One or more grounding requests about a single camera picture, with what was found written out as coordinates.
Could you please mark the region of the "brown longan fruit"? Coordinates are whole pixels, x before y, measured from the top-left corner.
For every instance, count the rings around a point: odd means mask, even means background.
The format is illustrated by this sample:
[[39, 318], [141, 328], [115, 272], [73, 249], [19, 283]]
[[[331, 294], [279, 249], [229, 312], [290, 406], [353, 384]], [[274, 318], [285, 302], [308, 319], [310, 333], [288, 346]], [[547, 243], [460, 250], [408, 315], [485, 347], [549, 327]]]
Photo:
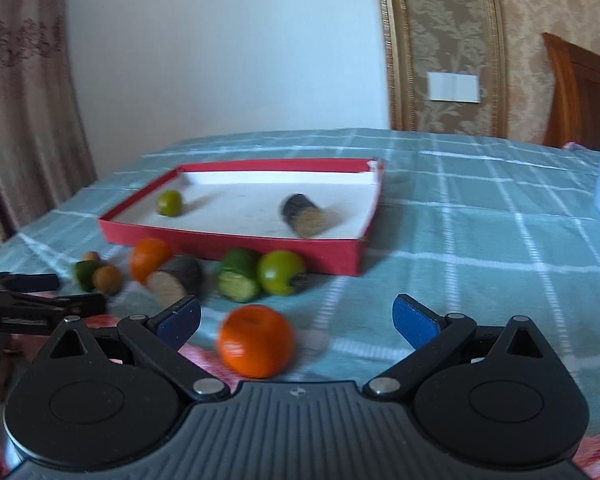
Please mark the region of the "brown longan fruit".
[[123, 276], [112, 264], [100, 266], [93, 274], [94, 287], [105, 295], [114, 296], [122, 289]]
[[98, 252], [93, 252], [92, 250], [90, 250], [89, 252], [84, 252], [82, 259], [84, 261], [99, 261], [100, 255]]

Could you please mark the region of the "small green cucumber piece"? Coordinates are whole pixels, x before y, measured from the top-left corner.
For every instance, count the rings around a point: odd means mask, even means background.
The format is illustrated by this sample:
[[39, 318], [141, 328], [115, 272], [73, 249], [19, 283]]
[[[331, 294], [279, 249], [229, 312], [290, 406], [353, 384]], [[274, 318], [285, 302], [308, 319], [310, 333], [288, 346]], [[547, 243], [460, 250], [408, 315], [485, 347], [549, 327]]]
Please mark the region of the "small green cucumber piece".
[[99, 260], [81, 260], [74, 265], [74, 278], [84, 292], [94, 292], [93, 276], [101, 266]]

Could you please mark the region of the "small orange tangerine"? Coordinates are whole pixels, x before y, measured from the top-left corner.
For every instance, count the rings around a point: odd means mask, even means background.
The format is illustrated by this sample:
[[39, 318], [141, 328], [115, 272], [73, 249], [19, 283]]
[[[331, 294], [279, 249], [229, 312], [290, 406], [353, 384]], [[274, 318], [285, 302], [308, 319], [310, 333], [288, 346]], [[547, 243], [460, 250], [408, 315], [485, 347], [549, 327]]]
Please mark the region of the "small orange tangerine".
[[143, 238], [131, 252], [129, 268], [135, 281], [145, 285], [150, 274], [156, 272], [174, 256], [173, 248], [158, 238]]

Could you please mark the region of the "large orange tangerine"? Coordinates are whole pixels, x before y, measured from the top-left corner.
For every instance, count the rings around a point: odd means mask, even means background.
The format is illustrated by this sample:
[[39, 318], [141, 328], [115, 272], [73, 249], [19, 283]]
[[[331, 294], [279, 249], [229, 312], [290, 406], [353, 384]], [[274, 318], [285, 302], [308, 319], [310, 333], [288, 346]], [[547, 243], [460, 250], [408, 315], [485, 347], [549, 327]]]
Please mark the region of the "large orange tangerine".
[[216, 348], [223, 363], [242, 377], [266, 379], [285, 370], [294, 358], [294, 330], [279, 312], [247, 304], [227, 315]]

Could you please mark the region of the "green round lime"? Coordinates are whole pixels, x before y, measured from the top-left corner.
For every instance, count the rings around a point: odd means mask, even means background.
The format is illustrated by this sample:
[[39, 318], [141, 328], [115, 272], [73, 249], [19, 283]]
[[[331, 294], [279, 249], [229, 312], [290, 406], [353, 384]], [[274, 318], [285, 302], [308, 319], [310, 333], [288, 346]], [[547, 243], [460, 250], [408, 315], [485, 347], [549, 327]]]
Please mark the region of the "green round lime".
[[306, 263], [289, 250], [274, 250], [258, 262], [258, 279], [265, 292], [274, 296], [289, 296], [306, 288]]

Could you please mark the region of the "pink towel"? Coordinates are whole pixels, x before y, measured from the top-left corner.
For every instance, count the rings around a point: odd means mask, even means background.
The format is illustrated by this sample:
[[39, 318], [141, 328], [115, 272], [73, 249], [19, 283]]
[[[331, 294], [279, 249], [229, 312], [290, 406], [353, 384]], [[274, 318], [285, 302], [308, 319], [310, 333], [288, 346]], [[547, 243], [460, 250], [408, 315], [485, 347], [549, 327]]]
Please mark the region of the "pink towel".
[[[16, 368], [21, 365], [26, 368], [36, 357], [40, 349], [46, 343], [47, 336], [36, 335], [12, 335], [6, 344], [3, 364], [11, 365], [12, 371], [8, 372], [2, 386], [10, 384], [13, 386], [16, 382]], [[185, 356], [190, 362], [200, 366], [206, 372], [219, 377], [234, 390], [238, 382], [244, 378], [226, 367], [218, 355], [210, 350], [184, 344], [178, 350], [182, 356]], [[2, 424], [2, 414], [0, 413], [0, 426]], [[4, 479], [10, 471], [5, 463], [5, 445], [4, 438], [0, 437], [0, 479]], [[592, 479], [600, 479], [600, 434], [593, 437], [585, 437], [574, 456], [576, 464], [583, 469]]]

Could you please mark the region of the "teal plaid bed sheet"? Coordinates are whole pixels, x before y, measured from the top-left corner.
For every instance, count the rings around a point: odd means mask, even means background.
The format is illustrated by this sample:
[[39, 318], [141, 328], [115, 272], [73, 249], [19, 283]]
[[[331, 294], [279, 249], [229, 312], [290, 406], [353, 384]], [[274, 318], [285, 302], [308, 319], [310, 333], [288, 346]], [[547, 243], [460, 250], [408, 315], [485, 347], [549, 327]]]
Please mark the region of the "teal plaid bed sheet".
[[348, 129], [253, 132], [183, 141], [84, 188], [0, 247], [0, 271], [55, 273], [76, 292], [73, 266], [94, 250], [119, 268], [123, 246], [97, 220], [186, 162], [378, 158], [387, 165], [364, 271], [314, 275], [302, 294], [268, 298], [298, 336], [291, 380], [366, 382], [407, 355], [391, 306], [407, 294], [482, 325], [516, 314], [539, 326], [573, 374], [600, 432], [600, 154], [485, 136]]

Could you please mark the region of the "green lime in box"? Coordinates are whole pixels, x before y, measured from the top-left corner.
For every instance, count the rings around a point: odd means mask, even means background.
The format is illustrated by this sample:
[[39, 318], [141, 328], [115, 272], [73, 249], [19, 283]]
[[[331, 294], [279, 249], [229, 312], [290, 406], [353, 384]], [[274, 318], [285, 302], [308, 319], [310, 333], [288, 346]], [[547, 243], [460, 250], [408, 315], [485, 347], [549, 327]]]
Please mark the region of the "green lime in box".
[[177, 190], [166, 190], [156, 199], [156, 213], [165, 217], [177, 217], [183, 210], [183, 197]]

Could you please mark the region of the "beige patterned curtain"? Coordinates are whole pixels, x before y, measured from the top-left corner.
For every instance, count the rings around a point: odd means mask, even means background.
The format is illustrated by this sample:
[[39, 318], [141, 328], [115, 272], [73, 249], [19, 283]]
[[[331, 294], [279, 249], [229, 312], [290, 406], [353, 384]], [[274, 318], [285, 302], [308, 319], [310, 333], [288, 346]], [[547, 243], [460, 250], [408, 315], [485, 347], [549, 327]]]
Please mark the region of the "beige patterned curtain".
[[0, 245], [92, 183], [66, 0], [0, 0]]

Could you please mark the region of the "red shallow cardboard box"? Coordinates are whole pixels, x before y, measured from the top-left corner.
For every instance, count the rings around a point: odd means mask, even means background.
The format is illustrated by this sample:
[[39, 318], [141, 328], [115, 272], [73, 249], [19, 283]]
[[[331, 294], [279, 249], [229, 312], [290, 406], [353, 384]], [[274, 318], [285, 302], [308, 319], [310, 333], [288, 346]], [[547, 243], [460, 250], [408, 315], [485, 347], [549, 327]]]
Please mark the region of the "red shallow cardboard box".
[[[261, 254], [276, 249], [299, 254], [312, 272], [361, 274], [366, 240], [379, 204], [385, 164], [371, 158], [251, 159], [177, 166], [99, 217], [109, 243], [133, 246], [164, 240], [178, 252], [219, 260], [234, 247]], [[156, 213], [166, 190], [183, 197], [177, 217]], [[340, 222], [313, 238], [301, 238], [280, 218], [279, 207], [301, 193]]]

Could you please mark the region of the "white wall switch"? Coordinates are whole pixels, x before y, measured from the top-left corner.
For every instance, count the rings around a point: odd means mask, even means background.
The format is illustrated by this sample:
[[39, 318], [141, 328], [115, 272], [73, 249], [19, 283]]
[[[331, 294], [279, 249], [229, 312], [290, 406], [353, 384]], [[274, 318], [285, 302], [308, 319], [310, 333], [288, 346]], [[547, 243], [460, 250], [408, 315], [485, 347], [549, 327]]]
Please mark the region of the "white wall switch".
[[429, 72], [427, 82], [429, 101], [480, 103], [480, 84], [477, 75]]

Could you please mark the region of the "gold wall moulding frame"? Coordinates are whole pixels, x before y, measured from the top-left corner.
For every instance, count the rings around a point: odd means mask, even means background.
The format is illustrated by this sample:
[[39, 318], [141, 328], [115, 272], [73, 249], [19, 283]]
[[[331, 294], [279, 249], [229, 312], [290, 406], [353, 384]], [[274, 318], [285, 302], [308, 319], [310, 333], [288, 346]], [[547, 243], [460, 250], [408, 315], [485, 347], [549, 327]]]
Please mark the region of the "gold wall moulding frame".
[[[507, 134], [507, 70], [500, 0], [379, 0], [389, 120], [396, 130]], [[478, 79], [478, 102], [430, 98], [431, 73]]]

